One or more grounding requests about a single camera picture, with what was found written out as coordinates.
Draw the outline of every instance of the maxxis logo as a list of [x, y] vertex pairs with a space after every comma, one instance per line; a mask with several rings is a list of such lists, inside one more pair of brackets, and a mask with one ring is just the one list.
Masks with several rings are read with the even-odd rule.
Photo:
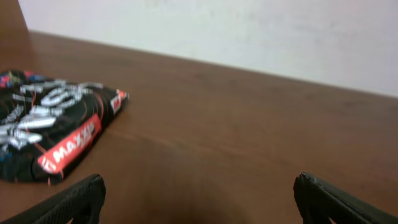
[[129, 98], [129, 95], [121, 90], [116, 90], [116, 96], [111, 100], [111, 107], [113, 114], [116, 114], [120, 110], [123, 100]]
[[101, 121], [97, 114], [74, 130], [56, 146], [41, 155], [37, 162], [43, 170], [58, 174], [92, 142], [101, 131]]

